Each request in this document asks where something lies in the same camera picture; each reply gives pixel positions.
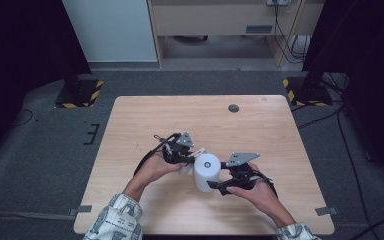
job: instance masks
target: hand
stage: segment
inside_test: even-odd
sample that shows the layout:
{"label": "hand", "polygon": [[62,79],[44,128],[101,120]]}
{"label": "hand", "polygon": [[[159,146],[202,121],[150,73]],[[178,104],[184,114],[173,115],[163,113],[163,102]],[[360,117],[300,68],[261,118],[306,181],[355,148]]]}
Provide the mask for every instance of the hand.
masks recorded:
{"label": "hand", "polygon": [[[253,170],[259,171],[257,165],[253,163],[248,163],[248,165]],[[279,228],[295,223],[291,214],[282,205],[270,186],[262,179],[257,179],[251,190],[228,187],[227,191],[251,202],[258,210],[272,218]]]}
{"label": "hand", "polygon": [[129,181],[123,194],[139,202],[145,187],[170,172],[179,171],[182,164],[166,163],[161,152],[154,153]]}

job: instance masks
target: wall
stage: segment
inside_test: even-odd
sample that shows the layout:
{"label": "wall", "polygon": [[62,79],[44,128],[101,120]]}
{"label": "wall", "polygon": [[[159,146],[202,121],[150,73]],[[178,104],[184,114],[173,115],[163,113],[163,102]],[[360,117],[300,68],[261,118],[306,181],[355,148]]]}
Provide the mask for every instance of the wall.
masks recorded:
{"label": "wall", "polygon": [[88,62],[156,62],[146,0],[63,0]]}

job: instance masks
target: black curtain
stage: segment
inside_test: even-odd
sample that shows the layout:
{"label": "black curtain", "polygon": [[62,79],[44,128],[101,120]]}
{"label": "black curtain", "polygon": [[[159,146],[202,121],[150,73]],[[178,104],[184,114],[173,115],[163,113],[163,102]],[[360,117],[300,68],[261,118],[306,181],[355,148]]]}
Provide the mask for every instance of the black curtain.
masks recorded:
{"label": "black curtain", "polygon": [[349,76],[349,116],[369,157],[384,163],[384,1],[326,0],[303,70],[316,68]]}
{"label": "black curtain", "polygon": [[91,73],[60,0],[0,0],[0,141],[25,94],[72,74]]}

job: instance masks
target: black hole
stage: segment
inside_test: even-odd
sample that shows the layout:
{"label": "black hole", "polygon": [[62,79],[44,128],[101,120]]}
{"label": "black hole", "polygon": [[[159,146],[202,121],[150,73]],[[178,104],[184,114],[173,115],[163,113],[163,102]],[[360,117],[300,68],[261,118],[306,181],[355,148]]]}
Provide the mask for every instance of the black hole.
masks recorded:
{"label": "black hole", "polygon": [[233,112],[233,113],[239,112],[239,106],[236,104],[229,105],[228,109],[230,112]]}

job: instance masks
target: table top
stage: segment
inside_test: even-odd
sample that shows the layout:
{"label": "table top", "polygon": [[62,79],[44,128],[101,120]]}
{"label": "table top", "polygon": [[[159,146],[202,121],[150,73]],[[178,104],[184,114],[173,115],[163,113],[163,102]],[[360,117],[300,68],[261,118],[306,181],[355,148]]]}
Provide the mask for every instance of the table top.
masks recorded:
{"label": "table top", "polygon": [[[229,111],[232,104],[238,112]],[[116,193],[123,191],[137,164],[158,145],[154,135],[168,137],[188,131],[195,143],[220,161],[232,152],[258,152],[252,160],[273,179],[279,199],[297,222],[314,234],[331,234],[313,169],[288,102],[279,95],[122,96],[115,101],[74,230],[85,233]],[[229,179],[222,170],[220,180]],[[151,183],[140,200],[145,234],[265,235],[276,226],[249,202],[219,191],[202,193],[192,176],[170,173]]]}

